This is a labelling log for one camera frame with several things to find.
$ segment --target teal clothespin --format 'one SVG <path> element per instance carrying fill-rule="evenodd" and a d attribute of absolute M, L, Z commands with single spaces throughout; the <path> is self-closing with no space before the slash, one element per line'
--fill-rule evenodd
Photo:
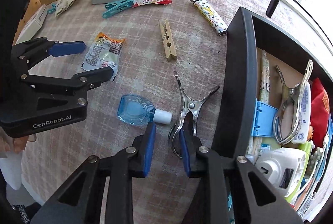
<path fill-rule="evenodd" d="M 52 7 L 51 7 L 50 9 L 47 10 L 47 13 L 48 13 L 48 14 L 52 14 L 52 13 L 55 12 L 55 10 L 56 10 L 56 4 L 52 3 L 51 6 L 52 6 Z"/>
<path fill-rule="evenodd" d="M 108 10 L 102 14 L 102 17 L 107 19 L 108 17 L 112 17 L 121 11 L 131 8 L 133 5 L 134 0 L 119 0 L 107 3 L 104 7 Z"/>

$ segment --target cardboard box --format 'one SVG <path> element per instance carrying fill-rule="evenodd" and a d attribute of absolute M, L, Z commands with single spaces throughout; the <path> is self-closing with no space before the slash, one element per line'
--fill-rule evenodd
<path fill-rule="evenodd" d="M 32 39 L 32 37 L 42 27 L 45 17 L 47 15 L 46 5 L 43 4 L 40 9 L 29 19 L 27 24 L 23 27 L 16 44 L 26 42 Z"/>

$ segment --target metal clothes clip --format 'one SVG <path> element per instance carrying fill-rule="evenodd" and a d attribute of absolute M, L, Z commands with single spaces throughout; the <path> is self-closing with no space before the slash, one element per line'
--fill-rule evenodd
<path fill-rule="evenodd" d="M 106 5 L 104 5 L 104 7 L 105 9 L 108 10 L 102 14 L 102 17 L 107 19 L 108 17 L 112 17 L 121 11 L 131 8 L 133 5 L 134 5 L 134 0 L 119 0 L 107 3 Z"/>
<path fill-rule="evenodd" d="M 309 77 L 312 73 L 312 69 L 313 69 L 313 62 L 312 62 L 312 60 L 309 60 L 307 66 L 306 66 L 306 69 L 305 69 L 305 74 L 304 74 L 302 82 L 294 88 L 289 88 L 284 81 L 284 77 L 282 75 L 280 68 L 276 65 L 276 70 L 280 76 L 281 83 L 282 83 L 282 103 L 273 119 L 273 133 L 274 133 L 275 139 L 281 145 L 291 142 L 299 130 L 300 123 L 301 123 L 299 114 L 300 114 L 300 110 L 301 110 L 302 98 L 303 98 L 306 83 L 308 82 Z M 287 137 L 285 137 L 283 139 L 281 136 L 281 123 L 282 123 L 284 112 L 285 112 L 287 106 L 291 103 L 294 105 L 294 114 L 293 114 L 291 131 L 289 132 Z"/>
<path fill-rule="evenodd" d="M 161 35 L 164 45 L 164 51 L 167 61 L 177 60 L 176 48 L 174 46 L 174 39 L 172 37 L 169 20 L 165 20 L 165 27 L 161 21 L 159 21 L 159 28 L 161 29 Z"/>
<path fill-rule="evenodd" d="M 177 79 L 179 92 L 180 92 L 180 97 L 181 97 L 181 100 L 183 102 L 183 108 L 180 112 L 178 122 L 170 129 L 169 136 L 168 136 L 168 141 L 169 141 L 169 144 L 171 145 L 171 148 L 172 148 L 172 151 L 174 152 L 174 154 L 176 156 L 178 156 L 179 158 L 181 158 L 180 154 L 177 152 L 174 145 L 175 145 L 175 141 L 176 141 L 175 138 L 177 136 L 179 136 L 179 132 L 183 128 L 184 120 L 185 120 L 186 115 L 188 113 L 192 113 L 192 116 L 193 116 L 193 133 L 192 134 L 193 134 L 193 136 L 196 137 L 197 136 L 196 123 L 198 121 L 198 116 L 199 116 L 200 109 L 201 109 L 202 105 L 205 103 L 205 101 L 211 95 L 213 95 L 214 93 L 217 92 L 217 90 L 220 88 L 220 86 L 215 86 L 205 98 L 203 98 L 201 100 L 198 100 L 198 101 L 194 101 L 194 100 L 190 99 L 186 95 L 186 93 L 184 92 L 183 87 L 181 85 L 181 82 L 178 78 L 178 75 L 177 75 L 176 71 L 174 71 L 174 76 Z"/>

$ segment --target patterned lighter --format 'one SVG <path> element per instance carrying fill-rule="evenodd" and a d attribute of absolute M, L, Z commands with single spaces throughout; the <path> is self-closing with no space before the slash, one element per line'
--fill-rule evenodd
<path fill-rule="evenodd" d="M 206 0 L 190 0 L 200 13 L 209 21 L 218 35 L 227 33 L 228 25 Z"/>

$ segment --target person's hand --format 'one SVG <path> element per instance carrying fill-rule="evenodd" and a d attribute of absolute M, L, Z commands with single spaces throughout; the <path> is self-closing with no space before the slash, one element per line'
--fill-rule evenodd
<path fill-rule="evenodd" d="M 8 152 L 13 148 L 15 153 L 19 153 L 25 149 L 29 136 L 21 137 L 18 139 L 11 139 L 13 144 L 8 144 L 6 140 L 2 136 L 0 136 L 0 152 Z"/>

